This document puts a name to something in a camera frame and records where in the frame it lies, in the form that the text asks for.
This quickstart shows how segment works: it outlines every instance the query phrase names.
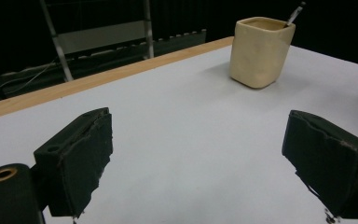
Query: cable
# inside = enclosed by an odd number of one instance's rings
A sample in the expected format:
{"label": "cable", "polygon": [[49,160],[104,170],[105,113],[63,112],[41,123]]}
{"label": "cable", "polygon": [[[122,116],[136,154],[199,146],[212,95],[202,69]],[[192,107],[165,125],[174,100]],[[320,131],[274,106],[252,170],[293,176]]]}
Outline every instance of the cable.
{"label": "cable", "polygon": [[28,84],[30,84],[34,79],[36,79],[37,77],[39,77],[40,75],[42,75],[46,70],[48,70],[48,68],[50,68],[50,67],[54,64],[54,61],[56,61],[57,58],[58,58],[58,57],[54,58],[53,61],[51,61],[51,63],[49,63],[48,66],[46,66],[46,67],[45,67],[41,72],[39,72],[38,74],[32,75],[32,76],[28,76],[28,77],[20,77],[20,78],[17,78],[17,79],[13,79],[13,80],[7,81],[7,82],[3,83],[2,85],[0,85],[0,88],[4,87],[4,86],[6,86],[7,84],[12,83],[12,82],[16,82],[16,81],[20,81],[20,80],[24,80],[24,79],[33,77],[33,78],[31,78],[27,83],[25,83],[24,85],[22,85],[22,86],[19,87],[18,89],[14,90],[14,91],[10,91],[10,92],[5,92],[5,94],[11,94],[11,93],[14,93],[14,92],[16,92],[16,91],[22,90],[24,87],[26,87]]}

